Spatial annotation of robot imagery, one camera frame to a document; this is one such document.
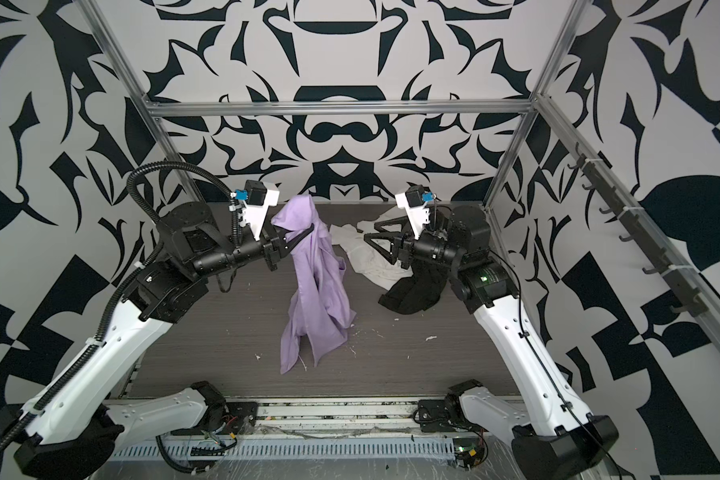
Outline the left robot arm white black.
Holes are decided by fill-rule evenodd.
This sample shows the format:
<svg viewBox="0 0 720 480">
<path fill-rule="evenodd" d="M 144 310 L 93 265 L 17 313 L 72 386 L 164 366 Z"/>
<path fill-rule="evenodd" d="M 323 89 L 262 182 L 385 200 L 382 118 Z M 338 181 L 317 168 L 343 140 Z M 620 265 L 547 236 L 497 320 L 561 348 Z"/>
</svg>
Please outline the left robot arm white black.
<svg viewBox="0 0 720 480">
<path fill-rule="evenodd" d="M 270 270 L 315 225 L 236 226 L 241 243 L 221 233 L 210 207 L 180 205 L 159 218 L 159 242 L 144 265 L 117 287 L 96 333 L 64 370 L 23 405 L 0 411 L 0 457 L 12 443 L 21 472 L 37 479 L 84 479 L 116 452 L 176 430 L 223 429 L 225 397 L 200 381 L 171 395 L 131 407 L 105 401 L 131 366 L 208 292 L 208 280 L 259 259 Z"/>
</svg>

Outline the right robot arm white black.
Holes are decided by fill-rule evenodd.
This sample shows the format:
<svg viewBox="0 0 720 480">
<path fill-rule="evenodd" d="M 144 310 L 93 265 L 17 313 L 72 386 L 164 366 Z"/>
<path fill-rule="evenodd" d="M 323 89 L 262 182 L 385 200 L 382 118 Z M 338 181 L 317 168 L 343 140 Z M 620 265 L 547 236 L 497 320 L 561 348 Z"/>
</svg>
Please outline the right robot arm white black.
<svg viewBox="0 0 720 480">
<path fill-rule="evenodd" d="M 517 409 L 476 381 L 456 385 L 452 412 L 504 444 L 527 479 L 572 479 L 609 456 L 619 438 L 570 386 L 534 330 L 512 267 L 492 248 L 492 229 L 475 206 L 410 209 L 375 223 L 365 242 L 389 263 L 445 270 L 454 294 L 487 333 L 522 397 Z"/>
</svg>

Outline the black cloth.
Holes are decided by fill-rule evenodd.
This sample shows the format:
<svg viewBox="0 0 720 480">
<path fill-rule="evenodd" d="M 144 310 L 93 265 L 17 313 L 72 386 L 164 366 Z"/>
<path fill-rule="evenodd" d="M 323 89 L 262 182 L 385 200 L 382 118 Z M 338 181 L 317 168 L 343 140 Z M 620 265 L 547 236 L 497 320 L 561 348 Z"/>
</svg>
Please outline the black cloth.
<svg viewBox="0 0 720 480">
<path fill-rule="evenodd" d="M 398 280 L 378 303 L 402 315 L 428 310 L 438 303 L 448 280 L 448 269 L 421 260 L 411 264 L 412 275 Z"/>
</svg>

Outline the white cloth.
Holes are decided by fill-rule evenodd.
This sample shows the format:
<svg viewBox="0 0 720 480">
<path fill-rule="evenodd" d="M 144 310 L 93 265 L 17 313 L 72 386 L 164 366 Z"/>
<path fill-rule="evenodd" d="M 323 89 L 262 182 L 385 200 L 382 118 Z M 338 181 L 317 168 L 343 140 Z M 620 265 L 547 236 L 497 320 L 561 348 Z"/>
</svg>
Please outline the white cloth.
<svg viewBox="0 0 720 480">
<path fill-rule="evenodd" d="M 375 232 L 371 221 L 360 221 L 356 225 L 331 225 L 329 228 L 332 244 L 344 250 L 353 271 L 384 290 L 389 290 L 398 280 L 411 277 L 413 273 L 401 268 L 400 262 L 390 264 L 364 241 L 366 233 Z"/>
</svg>

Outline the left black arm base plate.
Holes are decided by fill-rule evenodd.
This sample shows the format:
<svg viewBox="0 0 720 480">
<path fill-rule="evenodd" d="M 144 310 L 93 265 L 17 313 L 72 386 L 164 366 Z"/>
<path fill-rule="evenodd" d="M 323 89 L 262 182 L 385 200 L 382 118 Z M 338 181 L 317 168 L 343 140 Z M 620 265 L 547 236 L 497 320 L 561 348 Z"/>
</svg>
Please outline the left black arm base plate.
<svg viewBox="0 0 720 480">
<path fill-rule="evenodd" d="M 209 407 L 198 425 L 170 431 L 173 436 L 213 433 L 240 434 L 256 424 L 259 404 L 255 401 L 227 402 L 225 407 Z"/>
</svg>

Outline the purple cloth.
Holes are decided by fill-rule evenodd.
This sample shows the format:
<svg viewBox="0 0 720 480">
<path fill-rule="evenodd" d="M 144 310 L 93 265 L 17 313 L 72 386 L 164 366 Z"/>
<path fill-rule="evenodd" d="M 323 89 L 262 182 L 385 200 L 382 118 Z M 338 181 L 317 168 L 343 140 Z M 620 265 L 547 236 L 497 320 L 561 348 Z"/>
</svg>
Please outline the purple cloth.
<svg viewBox="0 0 720 480">
<path fill-rule="evenodd" d="M 290 253 L 297 290 L 280 342 L 280 372 L 285 374 L 300 361 L 302 338 L 308 339 L 315 364 L 344 345 L 356 313 L 350 308 L 343 283 L 345 261 L 335 254 L 329 228 L 320 219 L 312 197 L 292 197 L 272 224 L 288 231 L 287 240 L 307 234 Z"/>
</svg>

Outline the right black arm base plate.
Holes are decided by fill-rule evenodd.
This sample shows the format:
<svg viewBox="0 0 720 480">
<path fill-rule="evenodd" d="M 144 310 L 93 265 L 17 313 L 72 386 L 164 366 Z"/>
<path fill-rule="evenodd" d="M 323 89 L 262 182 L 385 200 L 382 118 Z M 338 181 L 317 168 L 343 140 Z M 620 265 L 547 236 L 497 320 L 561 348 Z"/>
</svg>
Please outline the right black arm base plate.
<svg viewBox="0 0 720 480">
<path fill-rule="evenodd" d="M 468 429 L 458 402 L 447 396 L 443 400 L 419 400 L 412 420 L 425 433 L 456 432 Z"/>
</svg>

